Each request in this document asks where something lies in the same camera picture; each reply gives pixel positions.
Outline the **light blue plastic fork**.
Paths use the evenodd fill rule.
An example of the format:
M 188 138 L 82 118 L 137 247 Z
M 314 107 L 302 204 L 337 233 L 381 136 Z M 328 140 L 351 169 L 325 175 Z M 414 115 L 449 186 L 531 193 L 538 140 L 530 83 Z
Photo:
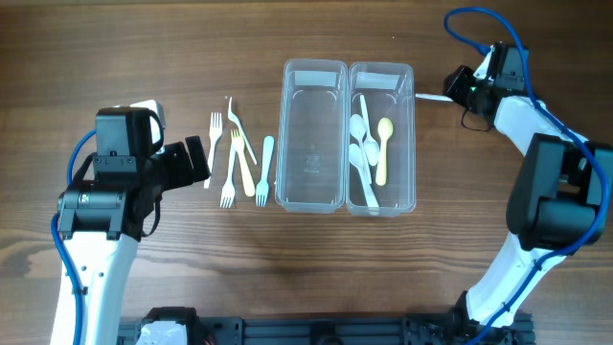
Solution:
M 272 163 L 275 139 L 272 136 L 266 136 L 263 140 L 262 147 L 262 166 L 261 179 L 256 187 L 256 205 L 265 207 L 269 194 L 268 175 Z

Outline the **white plastic fork straight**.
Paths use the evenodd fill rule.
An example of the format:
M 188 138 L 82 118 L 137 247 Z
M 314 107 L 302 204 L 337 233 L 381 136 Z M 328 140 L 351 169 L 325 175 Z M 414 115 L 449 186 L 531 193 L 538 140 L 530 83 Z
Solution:
M 213 169 L 214 169 L 216 144 L 221 138 L 222 132 L 223 132 L 222 114 L 220 112 L 213 112 L 211 114 L 211 122 L 210 122 L 210 128 L 209 128 L 210 149 L 209 149 L 209 156 L 207 160 L 208 168 L 210 171 L 210 176 L 204 180 L 203 187 L 205 189 L 210 188 L 210 183 L 211 183 L 211 179 L 213 176 Z

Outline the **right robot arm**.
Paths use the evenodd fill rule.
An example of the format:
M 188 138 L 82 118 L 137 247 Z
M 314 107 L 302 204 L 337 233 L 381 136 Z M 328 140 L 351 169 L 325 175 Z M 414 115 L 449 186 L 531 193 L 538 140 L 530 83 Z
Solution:
M 578 240 L 602 204 L 602 186 L 572 138 L 528 97 L 520 59 L 527 49 L 496 42 L 477 69 L 460 66 L 443 93 L 507 136 L 524 161 L 507 205 L 509 233 L 483 278 L 465 295 L 469 320 L 492 328 L 512 323 L 538 281 L 563 261 L 559 249 Z

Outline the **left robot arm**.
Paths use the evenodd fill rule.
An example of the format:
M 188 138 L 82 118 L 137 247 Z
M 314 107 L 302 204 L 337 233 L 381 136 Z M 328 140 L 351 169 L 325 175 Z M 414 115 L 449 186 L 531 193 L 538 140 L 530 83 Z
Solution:
M 51 222 L 62 261 L 52 343 L 116 342 L 145 219 L 161 217 L 163 193 L 210 177 L 199 137 L 166 144 L 165 128 L 155 100 L 102 108 L 86 135 L 96 151 L 69 160 Z

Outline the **white fork tines down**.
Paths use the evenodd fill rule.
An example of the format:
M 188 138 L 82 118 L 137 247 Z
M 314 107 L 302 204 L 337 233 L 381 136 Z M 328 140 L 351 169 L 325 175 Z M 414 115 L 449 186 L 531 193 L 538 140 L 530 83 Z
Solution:
M 236 189 L 233 182 L 234 175 L 234 167 L 236 160 L 236 150 L 234 147 L 230 148 L 229 160 L 228 160 L 228 171 L 226 180 L 221 190 L 221 199 L 220 199 L 220 207 L 221 208 L 230 208 L 233 205 Z

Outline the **clear white curved fork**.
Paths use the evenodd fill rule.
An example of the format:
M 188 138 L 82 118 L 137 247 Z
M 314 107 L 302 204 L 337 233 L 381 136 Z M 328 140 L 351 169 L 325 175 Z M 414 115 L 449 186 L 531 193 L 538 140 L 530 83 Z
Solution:
M 238 127 L 238 131 L 239 131 L 239 133 L 241 134 L 241 136 L 243 138 L 243 141 L 244 141 L 244 143 L 246 145 L 246 148 L 247 148 L 247 150 L 248 150 L 248 152 L 249 152 L 249 154 L 250 154 L 250 156 L 252 158 L 252 161 L 254 162 L 255 165 L 257 165 L 258 164 L 257 157 L 256 157 L 256 155 L 255 155 L 255 153 L 253 151 L 253 148 L 252 148 L 252 146 L 251 146 L 251 144 L 250 144 L 250 142 L 248 140 L 248 137 L 247 137 L 247 135 L 246 135 L 246 133 L 245 133 L 245 131 L 243 129 L 243 126 L 242 126 L 242 123 L 241 123 L 239 117 L 234 112 L 233 98 L 232 97 L 229 97 L 227 116 L 228 116 L 228 119 Z

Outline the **white plastic spoon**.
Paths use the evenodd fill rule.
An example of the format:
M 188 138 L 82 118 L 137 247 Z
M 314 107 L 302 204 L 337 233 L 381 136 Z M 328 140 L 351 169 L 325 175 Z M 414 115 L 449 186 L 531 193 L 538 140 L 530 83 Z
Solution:
M 359 100 L 360 100 L 362 117 L 366 125 L 366 137 L 364 139 L 364 148 L 366 151 L 366 155 L 367 155 L 369 164 L 374 167 L 378 163 L 379 144 L 377 143 L 377 141 L 374 139 L 373 135 L 371 134 L 370 119 L 369 119 L 368 107 L 366 105 L 365 96 L 361 94 Z
M 415 97 L 417 99 L 423 99 L 423 100 L 429 100 L 429 101 L 435 101 L 435 102 L 447 102 L 447 103 L 453 103 L 454 102 L 449 97 L 446 97 L 446 96 L 443 96 L 443 95 L 416 93 Z
M 349 145 L 349 162 L 358 171 L 360 186 L 363 190 L 364 199 L 366 201 L 365 206 L 359 206 L 351 200 L 351 189 L 347 190 L 348 199 L 348 211 L 352 215 L 357 216 L 371 216 L 378 217 L 380 215 L 380 208 L 375 197 L 375 193 L 371 186 L 369 177 L 366 174 L 368 170 L 368 162 L 362 155 L 362 150 L 357 144 Z
M 365 181 L 368 184 L 372 183 L 370 168 L 368 164 L 368 159 L 366 156 L 366 152 L 364 149 L 364 138 L 366 135 L 366 128 L 363 118 L 358 114 L 351 115 L 350 118 L 350 134 L 351 136 L 357 140 L 358 147 L 360 150 L 361 160 L 362 160 L 362 172 L 365 174 Z

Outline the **yellow plastic fork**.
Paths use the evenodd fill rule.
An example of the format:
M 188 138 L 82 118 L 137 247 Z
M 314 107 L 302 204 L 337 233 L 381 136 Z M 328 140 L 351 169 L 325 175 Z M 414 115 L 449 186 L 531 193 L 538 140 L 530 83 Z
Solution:
M 256 188 L 244 154 L 245 143 L 243 137 L 237 129 L 233 129 L 231 135 L 232 146 L 238 154 L 243 191 L 247 196 L 254 196 Z

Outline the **yellow plastic spoon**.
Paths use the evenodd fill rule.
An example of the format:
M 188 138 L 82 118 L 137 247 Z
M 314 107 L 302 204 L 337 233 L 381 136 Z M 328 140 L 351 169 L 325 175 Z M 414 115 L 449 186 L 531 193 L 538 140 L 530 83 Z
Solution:
M 392 121 L 387 117 L 382 118 L 377 126 L 377 133 L 380 139 L 380 148 L 376 168 L 375 183 L 378 186 L 384 186 L 387 182 L 387 148 L 388 141 L 393 135 L 393 132 L 394 125 Z

